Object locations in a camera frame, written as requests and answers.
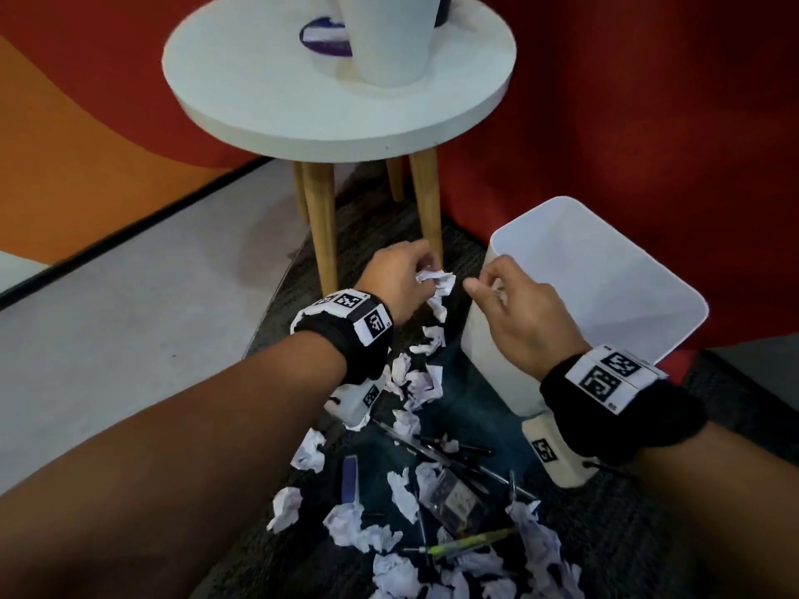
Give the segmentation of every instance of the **wooden table leg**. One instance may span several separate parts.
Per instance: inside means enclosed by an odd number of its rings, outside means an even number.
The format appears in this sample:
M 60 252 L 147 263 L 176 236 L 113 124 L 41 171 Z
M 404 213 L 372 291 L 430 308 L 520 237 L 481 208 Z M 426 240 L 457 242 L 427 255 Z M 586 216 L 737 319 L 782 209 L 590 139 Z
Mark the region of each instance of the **wooden table leg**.
M 338 290 L 335 271 L 335 180 L 332 163 L 303 162 L 303 182 L 322 295 Z
M 402 180 L 402 157 L 389 157 L 386 160 L 386 168 L 388 168 L 388 184 L 392 188 L 392 198 L 396 202 L 401 202 L 405 199 Z
M 302 162 L 292 162 L 294 170 L 294 189 L 297 196 L 297 209 L 300 211 L 300 218 L 308 224 L 308 203 L 305 201 L 305 181 L 302 177 Z
M 422 223 L 422 235 L 430 242 L 444 263 L 444 244 L 441 242 L 441 203 L 439 201 L 439 162 L 435 147 L 410 155 L 416 207 Z

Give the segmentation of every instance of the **round white table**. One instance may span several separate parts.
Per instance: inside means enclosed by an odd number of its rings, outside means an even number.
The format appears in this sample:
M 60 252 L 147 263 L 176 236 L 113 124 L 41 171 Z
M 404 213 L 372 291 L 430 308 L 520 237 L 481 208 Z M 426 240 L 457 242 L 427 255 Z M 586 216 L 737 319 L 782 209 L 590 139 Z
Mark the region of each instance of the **round white table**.
M 477 0 L 453 0 L 435 29 L 424 77 L 398 89 L 361 81 L 351 58 L 306 49 L 313 0 L 214 0 L 185 18 L 162 59 L 189 117 L 240 149 L 292 160 L 310 220 L 323 294 L 337 289 L 333 163 L 387 160 L 402 200 L 410 156 L 422 233 L 439 255 L 435 146 L 484 119 L 505 94 L 516 58 L 511 29 Z

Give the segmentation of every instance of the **left forearm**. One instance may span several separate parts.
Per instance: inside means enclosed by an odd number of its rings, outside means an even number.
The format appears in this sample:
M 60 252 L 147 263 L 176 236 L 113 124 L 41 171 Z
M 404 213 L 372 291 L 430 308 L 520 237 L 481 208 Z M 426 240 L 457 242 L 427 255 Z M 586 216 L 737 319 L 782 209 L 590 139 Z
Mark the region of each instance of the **left forearm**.
M 15 564 L 0 584 L 28 555 L 40 571 L 69 555 L 89 570 L 117 562 L 159 596 L 190 590 L 274 492 L 345 372 L 329 342 L 298 333 L 64 454 L 0 498 L 0 564 Z

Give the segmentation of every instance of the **black cord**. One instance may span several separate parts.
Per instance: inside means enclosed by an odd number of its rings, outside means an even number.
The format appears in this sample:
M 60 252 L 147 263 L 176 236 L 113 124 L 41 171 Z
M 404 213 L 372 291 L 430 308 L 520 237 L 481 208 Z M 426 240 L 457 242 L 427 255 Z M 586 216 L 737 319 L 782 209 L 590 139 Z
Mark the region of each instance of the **black cord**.
M 623 478 L 623 479 L 627 479 L 628 481 L 631 481 L 631 482 L 636 482 L 636 481 L 638 481 L 638 478 L 637 478 L 637 477 L 635 477 L 635 475 L 630 475 L 629 473 L 625 473 L 623 470 L 614 469 L 612 466 L 608 466 L 608 465 L 601 465 L 601 464 L 599 464 L 599 463 L 589 463 L 588 461 L 584 461 L 584 462 L 583 462 L 583 466 L 584 466 L 586 469 L 599 469 L 599 470 L 603 470 L 605 473 L 611 473 L 611 474 L 614 474 L 614 475 L 616 475 L 616 477 L 621 477 L 621 478 Z

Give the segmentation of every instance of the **black wristband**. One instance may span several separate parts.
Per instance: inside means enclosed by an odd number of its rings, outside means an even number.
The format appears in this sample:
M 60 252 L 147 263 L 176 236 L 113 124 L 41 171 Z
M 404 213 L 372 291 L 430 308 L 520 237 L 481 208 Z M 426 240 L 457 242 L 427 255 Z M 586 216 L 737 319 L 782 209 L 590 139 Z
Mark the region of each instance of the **black wristband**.
M 369 294 L 369 299 L 361 302 L 346 317 L 338 317 L 325 311 L 314 312 L 303 315 L 294 326 L 294 332 L 316 332 L 324 336 L 344 355 L 347 361 L 347 374 L 342 384 L 359 385 L 366 379 L 379 378 L 388 359 L 388 348 L 394 338 L 394 320 L 388 307 L 374 294 L 368 292 L 365 294 Z M 355 323 L 364 317 L 367 320 L 374 317 L 375 310 L 380 305 L 383 306 L 389 323 L 383 323 L 377 316 L 378 323 L 382 323 L 380 332 L 371 344 L 365 346 L 355 331 Z
M 703 403 L 681 386 L 656 380 L 621 412 L 613 413 L 566 374 L 582 355 L 559 363 L 541 382 L 563 440 L 576 453 L 614 465 L 633 459 L 643 447 L 674 446 L 694 437 L 707 423 Z

